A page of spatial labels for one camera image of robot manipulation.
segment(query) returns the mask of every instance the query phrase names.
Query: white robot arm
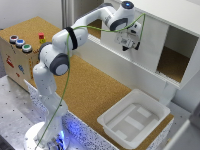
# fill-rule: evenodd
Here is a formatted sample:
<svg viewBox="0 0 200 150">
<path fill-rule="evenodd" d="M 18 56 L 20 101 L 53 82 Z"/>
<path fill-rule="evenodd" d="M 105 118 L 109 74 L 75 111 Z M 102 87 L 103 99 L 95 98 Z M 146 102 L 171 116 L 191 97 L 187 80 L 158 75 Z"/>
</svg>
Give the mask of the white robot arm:
<svg viewBox="0 0 200 150">
<path fill-rule="evenodd" d="M 95 10 L 78 19 L 72 27 L 68 27 L 53 36 L 52 43 L 44 43 L 40 48 L 40 63 L 33 69 L 33 76 L 39 91 L 41 102 L 48 109 L 45 124 L 35 137 L 36 143 L 41 139 L 48 123 L 59 105 L 60 97 L 55 93 L 56 83 L 53 75 L 63 75 L 69 68 L 66 41 L 69 36 L 69 49 L 73 50 L 86 43 L 88 38 L 88 30 L 86 27 L 78 28 L 78 26 L 86 26 L 91 22 L 101 19 L 105 25 L 111 30 L 120 30 L 130 25 L 134 21 L 134 5 L 129 1 L 122 2 L 120 8 L 116 11 L 112 4 L 104 3 Z M 136 26 L 130 27 L 133 34 L 140 31 L 141 25 L 136 22 Z M 62 131 L 61 117 L 67 113 L 68 107 L 64 101 L 59 107 L 51 125 L 46 130 L 44 137 L 39 145 L 42 149 L 49 149 L 49 142 L 56 138 Z"/>
</svg>

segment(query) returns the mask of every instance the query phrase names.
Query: wooden box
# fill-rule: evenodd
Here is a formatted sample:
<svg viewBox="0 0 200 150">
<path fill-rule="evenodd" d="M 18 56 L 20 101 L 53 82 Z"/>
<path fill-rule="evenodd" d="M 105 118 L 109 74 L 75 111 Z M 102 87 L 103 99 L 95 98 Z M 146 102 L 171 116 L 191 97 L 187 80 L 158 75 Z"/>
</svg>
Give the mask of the wooden box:
<svg viewBox="0 0 200 150">
<path fill-rule="evenodd" d="M 24 79 L 33 79 L 33 67 L 39 63 L 38 49 L 41 46 L 38 33 L 43 32 L 47 41 L 51 42 L 54 34 L 60 29 L 43 20 L 35 17 L 12 27 L 0 31 L 0 51 L 5 66 L 6 74 L 15 82 L 28 90 Z M 25 40 L 33 48 L 31 53 L 23 53 L 21 49 L 9 43 L 9 38 L 17 35 L 19 39 Z"/>
</svg>

